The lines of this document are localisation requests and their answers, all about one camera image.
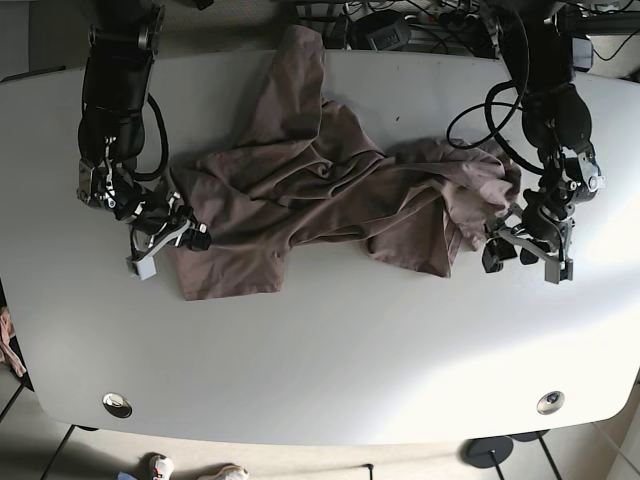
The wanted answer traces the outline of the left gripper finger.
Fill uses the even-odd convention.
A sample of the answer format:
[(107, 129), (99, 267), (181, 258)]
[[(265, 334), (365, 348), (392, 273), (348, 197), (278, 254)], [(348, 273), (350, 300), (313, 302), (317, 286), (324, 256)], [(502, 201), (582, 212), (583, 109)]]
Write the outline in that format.
[(487, 240), (511, 240), (513, 238), (512, 228), (502, 222), (486, 222), (484, 224), (484, 234)]
[(563, 281), (573, 280), (573, 260), (559, 260), (549, 257), (545, 260), (545, 281), (552, 284), (559, 284)]

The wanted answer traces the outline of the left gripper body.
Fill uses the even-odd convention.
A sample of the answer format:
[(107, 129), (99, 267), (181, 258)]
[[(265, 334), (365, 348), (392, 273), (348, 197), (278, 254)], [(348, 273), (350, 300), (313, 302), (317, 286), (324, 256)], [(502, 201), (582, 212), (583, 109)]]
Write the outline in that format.
[(528, 205), (523, 209), (514, 202), (504, 213), (496, 215), (494, 222), (502, 222), (512, 228), (513, 238), (506, 241), (515, 249), (517, 246), (521, 248), (520, 261), (523, 265), (532, 265), (549, 257), (563, 261), (572, 259), (570, 246), (575, 226), (575, 204), (565, 203), (560, 212), (563, 217), (543, 204)]

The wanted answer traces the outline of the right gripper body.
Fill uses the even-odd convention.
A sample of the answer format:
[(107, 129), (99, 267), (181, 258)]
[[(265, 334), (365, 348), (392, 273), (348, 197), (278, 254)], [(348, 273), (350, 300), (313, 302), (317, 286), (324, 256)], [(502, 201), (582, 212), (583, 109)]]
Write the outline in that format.
[(172, 244), (193, 249), (193, 209), (180, 199), (137, 199), (127, 203), (130, 259), (152, 258)]

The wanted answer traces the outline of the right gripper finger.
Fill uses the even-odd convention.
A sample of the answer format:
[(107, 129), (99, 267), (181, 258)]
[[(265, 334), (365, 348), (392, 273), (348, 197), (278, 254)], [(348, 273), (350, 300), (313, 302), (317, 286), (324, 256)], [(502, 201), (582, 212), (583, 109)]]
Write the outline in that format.
[(210, 234), (206, 224), (197, 220), (190, 220), (184, 237), (186, 240), (208, 240), (210, 239)]
[(155, 260), (152, 256), (126, 258), (128, 270), (132, 276), (139, 279), (149, 279), (157, 273)]

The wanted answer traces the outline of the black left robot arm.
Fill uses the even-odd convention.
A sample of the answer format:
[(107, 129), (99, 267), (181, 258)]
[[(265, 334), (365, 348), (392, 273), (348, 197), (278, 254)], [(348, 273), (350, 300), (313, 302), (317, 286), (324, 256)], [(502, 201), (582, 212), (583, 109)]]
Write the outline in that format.
[[(523, 191), (524, 206), (512, 204), (486, 224), (483, 267), (497, 273), (507, 260), (543, 261), (546, 281), (558, 284), (573, 277), (569, 249), (575, 209), (604, 186), (591, 142), (592, 118), (574, 84), (570, 41), (556, 26), (553, 7), (486, 1), (482, 16), (511, 76), (487, 93), (486, 123), (509, 158), (539, 178), (537, 189)], [(495, 97), (510, 88), (517, 92), (523, 133), (539, 166), (518, 154), (494, 122)]]

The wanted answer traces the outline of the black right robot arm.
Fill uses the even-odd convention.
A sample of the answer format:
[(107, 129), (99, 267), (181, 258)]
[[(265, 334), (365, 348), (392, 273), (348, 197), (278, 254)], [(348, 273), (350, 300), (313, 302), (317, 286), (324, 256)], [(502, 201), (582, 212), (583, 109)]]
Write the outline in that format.
[[(112, 213), (129, 228), (130, 272), (141, 280), (157, 272), (155, 257), (167, 245), (204, 251), (207, 226), (177, 191), (147, 188), (167, 171), (169, 144), (160, 107), (149, 92), (165, 8), (154, 1), (90, 1), (90, 50), (81, 121), (78, 199)], [(160, 160), (151, 172), (137, 169), (145, 144), (143, 108), (153, 111)]]

